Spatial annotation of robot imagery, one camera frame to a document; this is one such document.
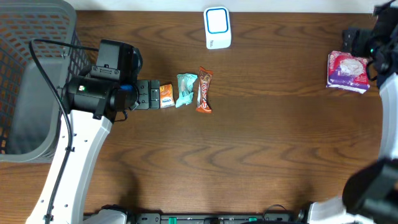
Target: wood grain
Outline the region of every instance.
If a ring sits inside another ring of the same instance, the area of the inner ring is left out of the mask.
[[[340,194],[377,158],[382,108],[374,86],[364,95],[325,88],[327,55],[343,29],[372,23],[358,14],[231,13],[232,46],[210,51],[202,13],[78,12],[83,45],[139,47],[139,78],[173,83],[175,99],[178,73],[214,72],[212,114],[192,103],[134,111],[113,126],[85,211],[113,203],[165,213],[294,210]],[[0,164],[0,220],[24,222],[48,169]]]

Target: teal candy wrapper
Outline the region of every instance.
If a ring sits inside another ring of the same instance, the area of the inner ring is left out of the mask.
[[[197,75],[194,74],[179,74],[177,75],[178,80],[178,92],[179,97],[175,102],[175,107],[178,108],[183,104],[190,104],[193,100],[193,84],[195,80],[198,78]]]

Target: snack bag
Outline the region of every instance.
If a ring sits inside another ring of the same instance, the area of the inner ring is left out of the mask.
[[[197,75],[193,74],[179,74],[177,75],[178,80],[178,92],[180,94],[178,100],[175,102],[175,107],[178,108],[183,104],[188,105],[193,100],[193,84],[198,78]]]
[[[160,108],[174,106],[173,86],[171,84],[160,87]]]
[[[211,113],[211,108],[207,104],[207,91],[209,89],[213,72],[200,67],[199,71],[199,90],[198,90],[198,107],[197,111],[201,113]]]
[[[366,58],[358,58],[350,53],[333,51],[328,60],[326,87],[364,93],[370,88],[366,75]]]

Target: mesh basket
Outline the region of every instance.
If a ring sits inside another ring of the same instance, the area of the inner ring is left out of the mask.
[[[0,0],[0,161],[50,162],[60,124],[58,104],[29,53],[33,38],[80,45],[76,12],[64,1]],[[35,43],[55,87],[89,64],[84,50]]]

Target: black cable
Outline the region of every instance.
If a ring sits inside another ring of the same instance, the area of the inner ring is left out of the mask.
[[[90,64],[90,65],[84,66],[84,67],[80,70],[78,76],[83,76],[83,77],[87,76],[87,74],[89,74],[89,73],[91,72],[91,68],[92,68],[92,65],[91,65],[91,64]]]
[[[116,120],[116,121],[114,121],[114,123],[115,123],[115,122],[122,122],[122,121],[125,121],[125,120],[128,119],[129,115],[127,114],[127,111],[124,110],[124,111],[122,111],[122,113],[123,113],[123,115],[124,115],[124,119]]]
[[[137,85],[135,83],[133,83],[132,86],[136,89],[136,93],[137,93],[136,103],[139,103],[139,90],[138,90],[138,87],[137,87]]]
[[[72,150],[73,133],[72,133],[72,126],[71,126],[70,120],[68,118],[68,113],[67,113],[67,111],[66,111],[66,109],[65,109],[65,107],[64,107],[64,105],[62,103],[62,100],[61,100],[57,90],[55,89],[54,85],[52,84],[49,76],[46,74],[43,66],[40,64],[38,58],[36,57],[36,53],[35,53],[35,51],[33,49],[33,43],[35,41],[46,42],[46,43],[50,43],[50,44],[57,44],[57,45],[66,46],[66,47],[73,47],[73,48],[82,49],[82,50],[98,51],[98,49],[94,49],[94,48],[91,48],[91,47],[82,47],[82,46],[77,46],[77,45],[72,45],[72,44],[66,44],[66,43],[63,43],[63,42],[57,42],[57,41],[46,40],[46,39],[33,39],[33,40],[31,40],[29,42],[29,50],[30,50],[30,54],[32,55],[32,59],[36,63],[37,68],[39,69],[40,73],[42,74],[42,76],[43,76],[45,82],[47,83],[47,85],[50,87],[50,90],[53,93],[53,95],[55,97],[55,100],[57,101],[58,105],[60,106],[61,112],[63,114],[63,117],[65,118],[65,122],[67,124],[67,129],[68,129],[68,146],[66,148],[65,156],[63,158],[60,171],[58,173],[57,179],[56,179],[55,184],[54,184],[54,188],[53,188],[52,193],[51,193],[51,197],[50,197],[50,200],[49,200],[49,206],[47,208],[47,214],[45,215],[45,224],[49,224],[51,222],[51,220],[52,220],[51,212],[52,212],[52,209],[53,209],[55,196],[57,194],[57,190],[58,190],[58,187],[59,187],[60,182],[61,182],[63,171],[65,170],[65,167],[67,165],[67,161],[68,161],[68,158],[69,158],[70,151]]]
[[[287,211],[286,208],[283,207],[283,205],[279,205],[279,204],[271,205],[271,206],[268,207],[267,210],[262,214],[262,218],[264,219],[264,221],[266,220],[266,214],[267,214],[267,212],[268,212],[270,209],[275,208],[275,207],[280,207],[280,208],[283,208],[285,211]]]

